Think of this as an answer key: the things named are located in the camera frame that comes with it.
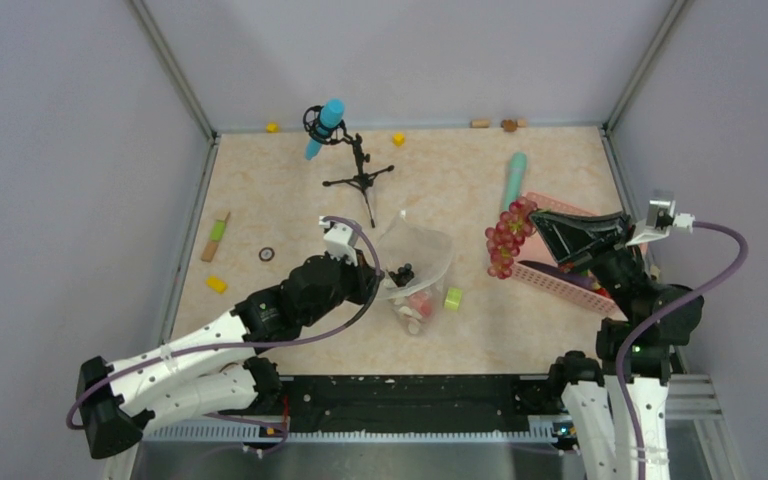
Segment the brown wooden piece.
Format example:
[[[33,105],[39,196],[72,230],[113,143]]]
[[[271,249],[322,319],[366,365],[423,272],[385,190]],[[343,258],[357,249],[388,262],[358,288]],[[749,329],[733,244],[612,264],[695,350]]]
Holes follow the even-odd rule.
[[[508,133],[515,132],[519,129],[527,128],[528,121],[525,118],[516,119],[503,119],[500,122],[500,128]]]

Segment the black grape bunch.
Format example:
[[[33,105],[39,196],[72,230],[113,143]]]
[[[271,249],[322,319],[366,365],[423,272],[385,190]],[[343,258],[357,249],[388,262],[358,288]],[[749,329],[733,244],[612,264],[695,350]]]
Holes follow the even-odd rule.
[[[396,287],[405,287],[415,278],[413,265],[411,263],[405,263],[402,266],[399,266],[396,270],[389,271],[388,276]]]

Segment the lime green toy brick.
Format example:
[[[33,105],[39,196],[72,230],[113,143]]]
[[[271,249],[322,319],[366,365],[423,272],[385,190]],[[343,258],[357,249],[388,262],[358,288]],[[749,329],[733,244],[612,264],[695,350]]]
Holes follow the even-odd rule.
[[[463,298],[463,291],[460,288],[449,287],[443,300],[443,307],[446,310],[458,311]]]

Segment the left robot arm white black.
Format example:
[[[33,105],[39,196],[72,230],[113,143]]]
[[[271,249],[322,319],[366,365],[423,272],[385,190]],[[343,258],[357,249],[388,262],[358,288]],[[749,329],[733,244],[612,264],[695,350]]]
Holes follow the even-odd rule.
[[[84,433],[93,459],[118,455],[144,436],[194,417],[240,411],[265,415],[283,396],[274,348],[302,345],[302,330],[345,302],[356,323],[377,294],[382,273],[364,259],[315,255],[280,284],[250,294],[216,320],[169,344],[79,369],[67,425]]]

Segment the yellow block near left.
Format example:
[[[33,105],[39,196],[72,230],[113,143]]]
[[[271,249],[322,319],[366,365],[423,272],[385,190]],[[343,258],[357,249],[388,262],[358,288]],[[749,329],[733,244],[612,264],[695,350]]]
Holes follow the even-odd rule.
[[[208,276],[205,280],[205,284],[218,294],[223,294],[228,288],[227,283],[216,276]]]

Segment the teal cylinder tube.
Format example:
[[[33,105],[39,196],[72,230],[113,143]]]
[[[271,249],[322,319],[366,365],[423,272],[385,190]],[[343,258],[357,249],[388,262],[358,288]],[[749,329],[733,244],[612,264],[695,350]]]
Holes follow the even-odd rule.
[[[521,151],[514,153],[508,162],[506,184],[500,206],[501,212],[507,211],[510,205],[519,198],[527,164],[527,155]]]

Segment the red grape bunch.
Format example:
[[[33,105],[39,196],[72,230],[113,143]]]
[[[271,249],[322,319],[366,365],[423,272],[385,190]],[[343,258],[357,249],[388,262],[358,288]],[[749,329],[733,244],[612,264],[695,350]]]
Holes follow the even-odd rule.
[[[513,265],[526,240],[536,233],[531,215],[537,204],[521,196],[500,213],[497,223],[485,232],[486,248],[490,258],[489,276],[504,280],[510,278]]]

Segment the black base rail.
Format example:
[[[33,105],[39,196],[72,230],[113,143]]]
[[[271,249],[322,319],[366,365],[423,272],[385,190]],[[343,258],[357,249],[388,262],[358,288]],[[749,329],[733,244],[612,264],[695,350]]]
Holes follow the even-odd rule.
[[[293,433],[526,433],[562,413],[544,375],[301,375],[283,400]]]

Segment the clear zip top bag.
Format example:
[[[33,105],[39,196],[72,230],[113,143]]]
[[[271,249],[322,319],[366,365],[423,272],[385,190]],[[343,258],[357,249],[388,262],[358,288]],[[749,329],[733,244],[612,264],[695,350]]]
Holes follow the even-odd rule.
[[[384,278],[376,301],[388,307],[406,333],[419,336],[430,326],[443,309],[446,295],[446,277],[454,258],[453,238],[439,230],[427,228],[411,220],[406,210],[399,211],[381,235],[377,251]],[[398,288],[390,280],[389,271],[411,263],[415,278],[405,287]],[[407,303],[416,292],[433,296],[434,312],[429,318],[420,318]]]

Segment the green and wood block stick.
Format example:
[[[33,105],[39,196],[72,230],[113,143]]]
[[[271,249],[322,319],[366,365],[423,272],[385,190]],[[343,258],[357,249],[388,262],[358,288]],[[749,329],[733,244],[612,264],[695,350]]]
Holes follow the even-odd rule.
[[[214,217],[211,229],[209,231],[208,240],[200,256],[200,260],[202,262],[210,263],[213,261],[219,249],[219,245],[224,236],[230,217],[230,210],[220,211]]]

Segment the blue microphone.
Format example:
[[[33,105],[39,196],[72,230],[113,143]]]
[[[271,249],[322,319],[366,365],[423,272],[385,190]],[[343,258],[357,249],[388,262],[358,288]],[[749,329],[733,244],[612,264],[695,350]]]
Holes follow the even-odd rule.
[[[305,131],[309,136],[305,148],[305,159],[316,157],[322,147],[331,142],[331,137],[343,120],[344,103],[337,98],[328,100],[323,105],[309,107],[303,116]]]

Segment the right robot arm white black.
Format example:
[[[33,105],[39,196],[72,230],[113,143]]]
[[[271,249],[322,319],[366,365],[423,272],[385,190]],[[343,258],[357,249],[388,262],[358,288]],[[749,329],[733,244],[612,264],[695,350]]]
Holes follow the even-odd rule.
[[[692,230],[694,217],[653,207],[639,223],[622,212],[539,210],[530,219],[559,267],[592,274],[624,316],[603,319],[594,358],[560,357],[546,385],[549,404],[572,417],[587,478],[668,478],[670,355],[688,344],[704,300],[689,287],[654,280],[640,247],[675,228]]]

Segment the black microphone tripod stand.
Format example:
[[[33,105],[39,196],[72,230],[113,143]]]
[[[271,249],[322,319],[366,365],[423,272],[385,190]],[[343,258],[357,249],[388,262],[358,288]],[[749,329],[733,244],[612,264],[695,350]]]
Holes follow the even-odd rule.
[[[355,174],[349,178],[324,180],[322,182],[322,186],[332,187],[336,185],[348,185],[359,191],[367,208],[370,226],[375,228],[377,222],[373,213],[372,201],[370,200],[370,192],[374,187],[375,180],[382,174],[392,173],[395,170],[395,166],[389,165],[383,169],[367,172],[365,167],[370,162],[371,156],[364,151],[363,137],[360,134],[351,134],[347,130],[344,119],[334,131],[331,137],[331,142],[325,146],[336,146],[340,144],[348,145],[351,148],[355,165]]]

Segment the poker chip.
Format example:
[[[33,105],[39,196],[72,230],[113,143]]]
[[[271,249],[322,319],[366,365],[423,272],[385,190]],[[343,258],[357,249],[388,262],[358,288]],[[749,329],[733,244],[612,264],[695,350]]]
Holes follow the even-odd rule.
[[[262,262],[269,262],[275,257],[275,250],[271,247],[264,247],[258,252],[258,258]]]

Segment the purple eggplant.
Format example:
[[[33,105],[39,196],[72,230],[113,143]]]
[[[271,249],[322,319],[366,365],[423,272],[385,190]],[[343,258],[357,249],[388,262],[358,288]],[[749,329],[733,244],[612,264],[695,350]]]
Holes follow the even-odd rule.
[[[598,280],[589,271],[571,272],[559,270],[557,272],[557,276],[561,280],[576,285],[579,288],[591,291],[597,290],[599,288]]]

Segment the pink plastic basket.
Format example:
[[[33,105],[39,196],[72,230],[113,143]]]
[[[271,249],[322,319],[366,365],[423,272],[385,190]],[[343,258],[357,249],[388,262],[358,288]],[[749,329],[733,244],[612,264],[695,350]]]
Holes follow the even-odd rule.
[[[602,316],[611,316],[618,311],[614,301],[606,294],[583,288],[576,283],[550,274],[547,268],[556,266],[557,263],[551,256],[545,242],[539,235],[535,234],[528,237],[520,247],[520,255],[511,266],[511,279],[552,293]]]

